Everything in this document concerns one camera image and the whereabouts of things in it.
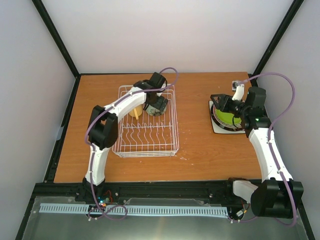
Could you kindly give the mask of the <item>pale green ceramic bowl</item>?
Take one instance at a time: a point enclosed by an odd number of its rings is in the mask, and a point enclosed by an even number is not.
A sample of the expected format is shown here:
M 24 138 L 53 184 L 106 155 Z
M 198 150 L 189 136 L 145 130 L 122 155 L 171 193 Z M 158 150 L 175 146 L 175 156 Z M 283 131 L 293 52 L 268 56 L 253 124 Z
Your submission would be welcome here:
M 144 110 L 152 117 L 161 116 L 167 110 L 168 100 L 158 101 L 154 104 L 146 104 Z

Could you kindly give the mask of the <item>lime green plate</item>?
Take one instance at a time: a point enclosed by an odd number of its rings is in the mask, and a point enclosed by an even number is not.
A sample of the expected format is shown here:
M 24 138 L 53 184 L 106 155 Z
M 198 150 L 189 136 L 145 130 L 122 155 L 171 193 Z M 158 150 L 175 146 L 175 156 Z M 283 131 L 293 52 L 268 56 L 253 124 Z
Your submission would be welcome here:
M 224 124 L 239 125 L 242 122 L 240 118 L 234 117 L 234 115 L 232 113 L 222 112 L 218 109 L 215 109 L 214 111 L 215 111 L 216 118 Z

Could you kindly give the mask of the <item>yellow ceramic mug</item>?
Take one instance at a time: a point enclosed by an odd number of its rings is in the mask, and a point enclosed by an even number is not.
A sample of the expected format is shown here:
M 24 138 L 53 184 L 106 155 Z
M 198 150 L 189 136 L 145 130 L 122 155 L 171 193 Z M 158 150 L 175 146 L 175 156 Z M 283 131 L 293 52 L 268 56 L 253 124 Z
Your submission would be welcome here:
M 139 117 L 143 114 L 143 108 L 144 106 L 142 104 L 135 107 L 133 110 L 131 110 L 128 114 L 135 118 L 136 120 L 139 120 Z

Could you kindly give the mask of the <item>white wire dish rack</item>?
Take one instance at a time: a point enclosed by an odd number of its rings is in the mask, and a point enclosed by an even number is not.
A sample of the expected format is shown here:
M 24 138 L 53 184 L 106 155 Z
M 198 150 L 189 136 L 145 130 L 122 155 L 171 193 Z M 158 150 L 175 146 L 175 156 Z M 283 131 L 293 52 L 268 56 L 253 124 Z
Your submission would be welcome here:
M 175 88 L 166 89 L 163 114 L 146 111 L 136 119 L 127 114 L 118 125 L 118 139 L 112 151 L 121 158 L 171 157 L 179 150 Z

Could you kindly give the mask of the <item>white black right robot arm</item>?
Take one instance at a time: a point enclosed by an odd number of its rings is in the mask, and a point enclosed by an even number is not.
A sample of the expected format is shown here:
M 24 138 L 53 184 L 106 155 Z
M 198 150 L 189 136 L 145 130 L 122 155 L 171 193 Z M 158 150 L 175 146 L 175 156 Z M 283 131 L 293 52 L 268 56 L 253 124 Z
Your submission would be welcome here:
M 265 115 L 266 90 L 257 86 L 248 89 L 242 100 L 244 86 L 238 86 L 233 96 L 212 94 L 213 109 L 232 114 L 241 120 L 241 127 L 255 151 L 261 184 L 243 178 L 230 178 L 232 194 L 247 201 L 256 217 L 295 219 L 304 188 L 286 169 L 277 144 L 273 126 Z

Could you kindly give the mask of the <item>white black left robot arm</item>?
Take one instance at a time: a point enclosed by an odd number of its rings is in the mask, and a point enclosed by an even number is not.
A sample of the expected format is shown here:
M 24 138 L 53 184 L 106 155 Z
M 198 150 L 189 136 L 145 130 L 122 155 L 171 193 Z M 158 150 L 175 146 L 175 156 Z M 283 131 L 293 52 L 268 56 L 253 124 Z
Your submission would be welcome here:
M 86 195 L 92 201 L 103 198 L 105 167 L 110 149 L 118 139 L 118 124 L 130 111 L 140 105 L 157 103 L 168 82 L 154 72 L 150 79 L 136 82 L 122 97 L 106 106 L 96 105 L 90 116 L 84 141 L 90 147 L 90 159 L 84 181 Z

